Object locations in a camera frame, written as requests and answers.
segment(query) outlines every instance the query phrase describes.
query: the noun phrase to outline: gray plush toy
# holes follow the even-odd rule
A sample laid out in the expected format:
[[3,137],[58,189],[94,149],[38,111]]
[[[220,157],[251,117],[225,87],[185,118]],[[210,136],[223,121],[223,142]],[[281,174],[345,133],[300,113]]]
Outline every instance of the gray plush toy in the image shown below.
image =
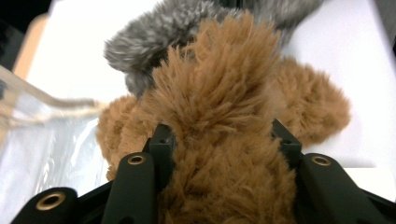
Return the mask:
[[297,25],[324,0],[240,0],[239,8],[223,7],[221,0],[163,0],[150,13],[131,21],[106,42],[110,66],[123,72],[129,92],[140,97],[154,85],[152,69],[166,58],[169,46],[185,46],[205,19],[222,22],[249,10],[255,22],[272,22],[280,32],[279,46],[287,44]]

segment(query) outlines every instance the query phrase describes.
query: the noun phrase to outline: stuffed animal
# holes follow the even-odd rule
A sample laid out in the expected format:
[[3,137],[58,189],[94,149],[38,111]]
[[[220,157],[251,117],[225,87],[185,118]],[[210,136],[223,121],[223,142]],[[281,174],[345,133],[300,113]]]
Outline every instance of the stuffed animal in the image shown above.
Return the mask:
[[185,46],[203,20],[223,22],[227,15],[237,18],[243,10],[249,10],[256,23],[274,24],[280,32],[278,45],[283,46],[297,25],[323,0],[240,0],[242,9],[225,8],[219,2],[227,1],[163,0],[108,41],[105,57],[113,68],[125,73],[128,90],[140,97],[153,86],[152,69],[166,59],[167,48]]
[[349,102],[324,73],[282,58],[274,29],[247,12],[222,24],[202,21],[189,44],[167,49],[153,69],[154,87],[103,112],[97,140],[109,180],[159,123],[174,133],[160,223],[295,222],[295,173],[272,122],[307,147],[347,126]]

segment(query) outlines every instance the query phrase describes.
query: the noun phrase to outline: brown fur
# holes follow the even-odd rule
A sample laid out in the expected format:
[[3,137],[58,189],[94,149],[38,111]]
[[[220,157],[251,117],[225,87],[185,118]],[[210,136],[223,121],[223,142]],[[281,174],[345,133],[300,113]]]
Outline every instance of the brown fur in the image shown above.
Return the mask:
[[154,89],[139,102],[119,99],[101,117],[109,179],[159,122],[174,132],[176,167],[158,199],[161,223],[294,223],[294,172],[271,137],[272,121],[317,143],[347,125],[348,102],[324,75],[279,59],[272,33],[249,14],[203,22],[193,43],[169,49],[153,72]]

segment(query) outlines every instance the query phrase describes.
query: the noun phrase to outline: white table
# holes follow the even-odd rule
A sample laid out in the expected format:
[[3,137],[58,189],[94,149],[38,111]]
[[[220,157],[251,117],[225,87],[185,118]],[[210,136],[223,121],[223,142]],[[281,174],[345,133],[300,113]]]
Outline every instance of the white table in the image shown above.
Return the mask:
[[[103,57],[104,42],[155,2],[54,2],[27,80],[57,97],[110,102],[125,94],[123,75],[110,68]],[[362,180],[363,187],[394,201],[396,69],[374,2],[326,1],[300,25],[284,52],[328,72],[352,103],[350,124],[306,152],[329,155],[345,168],[377,168],[349,172],[358,182]],[[380,184],[378,188],[371,186],[373,183],[386,186]],[[23,191],[23,185],[16,190]],[[85,192],[78,189],[79,195]],[[0,196],[0,213],[3,200]],[[28,198],[17,200],[1,218],[10,221],[23,200]]]

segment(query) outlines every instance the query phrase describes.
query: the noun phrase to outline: metal grommet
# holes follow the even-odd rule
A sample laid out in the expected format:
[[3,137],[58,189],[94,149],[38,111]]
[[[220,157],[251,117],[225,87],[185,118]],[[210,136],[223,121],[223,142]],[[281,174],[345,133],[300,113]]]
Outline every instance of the metal grommet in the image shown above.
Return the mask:
[[144,156],[132,156],[128,159],[128,163],[131,165],[138,165],[145,162],[146,157]]
[[40,211],[47,211],[57,207],[64,201],[64,199],[66,199],[66,195],[61,191],[56,191],[40,199],[40,201],[35,205],[35,208]]
[[316,163],[317,165],[322,165],[322,166],[329,166],[330,164],[332,164],[331,161],[329,161],[328,159],[321,157],[321,156],[314,156],[312,157],[312,162]]

